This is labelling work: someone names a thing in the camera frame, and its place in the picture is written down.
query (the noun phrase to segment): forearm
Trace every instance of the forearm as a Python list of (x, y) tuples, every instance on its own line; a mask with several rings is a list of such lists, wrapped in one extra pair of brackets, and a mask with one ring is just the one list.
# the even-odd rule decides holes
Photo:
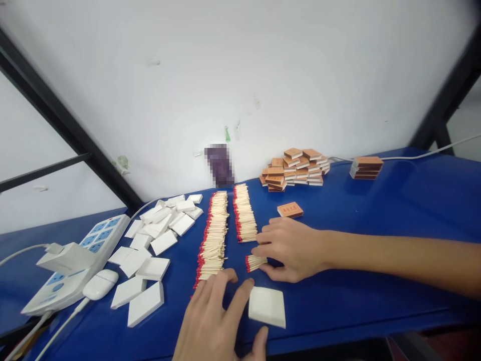
[(334, 232), (332, 268), (388, 273), (481, 299), (481, 245)]

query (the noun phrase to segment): charger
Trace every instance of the charger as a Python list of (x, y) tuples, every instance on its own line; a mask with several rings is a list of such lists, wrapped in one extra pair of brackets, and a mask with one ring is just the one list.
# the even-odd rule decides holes
[(73, 242), (66, 246), (53, 243), (46, 251), (47, 253), (37, 262), (37, 266), (65, 276), (89, 268), (96, 258), (95, 253)]

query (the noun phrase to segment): electrical cord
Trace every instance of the electrical cord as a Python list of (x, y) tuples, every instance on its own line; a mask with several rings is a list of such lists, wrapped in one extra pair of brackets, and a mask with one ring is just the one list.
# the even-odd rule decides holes
[(150, 202), (144, 204), (142, 207), (139, 208), (139, 210), (137, 212), (134, 213), (134, 215), (132, 217), (130, 217), (130, 220), (133, 220), (135, 217), (137, 217), (137, 215), (145, 208), (147, 207), (148, 205), (154, 203), (155, 201), (158, 201), (160, 198), (157, 198), (157, 199), (154, 199), (154, 200), (151, 200)]
[(27, 334), (27, 336), (24, 337), (22, 341), (10, 352), (10, 354), (7, 356), (5, 361), (11, 361), (11, 359), (14, 358), (14, 356), (20, 351), (20, 349), (24, 346), (24, 344), (27, 343), (28, 340), (30, 340), (33, 335), (42, 327), (42, 325), (52, 316), (54, 312), (53, 311), (47, 311), (44, 313), (40, 321), (35, 325), (34, 328)]
[(77, 313), (79, 313), (80, 311), (82, 311), (84, 309), (84, 307), (87, 305), (87, 303), (89, 303), (90, 299), (88, 299), (87, 297), (85, 297), (77, 307), (75, 307), (74, 311), (72, 312), (72, 314), (69, 316), (69, 318), (67, 318), (67, 320), (64, 322), (64, 324), (62, 326), (60, 326), (60, 328), (57, 330), (57, 332), (55, 332), (55, 334), (52, 336), (52, 338), (50, 339), (50, 341), (48, 342), (48, 344), (45, 345), (44, 349), (42, 350), (42, 352), (39, 353), (39, 355), (37, 356), (37, 358), (35, 359), (35, 361), (39, 361), (40, 358), (44, 355), (44, 353), (47, 351), (47, 349), (50, 347), (50, 345), (54, 342), (54, 340), (57, 338), (57, 336), (60, 334), (60, 332), (62, 332), (62, 330), (65, 328), (65, 326), (67, 326), (67, 324), (77, 315)]
[[(413, 156), (413, 157), (387, 157), (387, 158), (381, 158), (381, 160), (414, 160), (414, 159), (420, 159), (420, 158), (424, 158), (424, 157), (427, 157), (427, 156), (430, 156), (430, 155), (433, 155), (433, 154), (436, 154), (436, 153), (439, 153), (445, 149), (448, 149), (448, 148), (451, 148), (451, 147), (454, 147), (455, 145), (458, 145), (458, 144), (461, 144), (461, 143), (464, 143), (468, 140), (471, 140), (471, 139), (475, 139), (475, 138), (478, 138), (481, 136), (481, 133), (480, 134), (476, 134), (476, 135), (473, 135), (473, 136), (470, 136), (468, 138), (465, 138), (465, 139), (462, 139), (460, 141), (457, 141), (457, 142), (454, 142), (453, 144), (449, 144), (447, 146), (444, 146), (442, 148), (439, 148), (439, 149), (436, 149), (436, 150), (433, 150), (429, 153), (426, 153), (426, 154), (421, 154), (421, 155), (418, 155), (418, 156)], [(354, 159), (346, 159), (346, 158), (341, 158), (341, 157), (338, 157), (338, 156), (330, 156), (329, 159), (340, 159), (340, 160), (345, 160), (345, 161), (354, 161)]]
[(39, 245), (23, 248), (22, 250), (19, 250), (18, 252), (13, 253), (13, 254), (9, 255), (8, 257), (4, 258), (2, 261), (0, 261), (0, 267), (3, 266), (9, 260), (11, 260), (13, 257), (18, 256), (20, 253), (29, 251), (29, 250), (34, 249), (34, 248), (41, 248), (41, 247), (47, 248), (49, 246), (50, 246), (50, 244), (44, 243), (44, 244), (39, 244)]

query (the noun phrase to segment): power strip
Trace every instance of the power strip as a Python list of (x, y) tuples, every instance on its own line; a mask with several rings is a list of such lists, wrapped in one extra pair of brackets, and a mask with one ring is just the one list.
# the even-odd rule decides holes
[(126, 215), (97, 223), (80, 242), (82, 247), (97, 254), (94, 265), (70, 276), (55, 272), (23, 308), (22, 314), (40, 316), (46, 311), (59, 311), (81, 300), (84, 286), (104, 268), (129, 223), (130, 218)]

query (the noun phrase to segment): pile of matchsticks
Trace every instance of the pile of matchsticks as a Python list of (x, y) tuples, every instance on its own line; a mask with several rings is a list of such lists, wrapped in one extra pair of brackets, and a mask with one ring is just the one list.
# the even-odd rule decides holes
[(267, 263), (267, 257), (246, 256), (247, 271), (252, 272), (257, 270), (261, 265)]
[(225, 234), (227, 233), (227, 192), (215, 192), (210, 198), (207, 226), (204, 240), (200, 246), (198, 257), (199, 266), (194, 288), (199, 281), (209, 279), (210, 275), (223, 270), (225, 254)]
[(245, 183), (234, 187), (234, 213), (239, 243), (255, 241), (257, 224)]

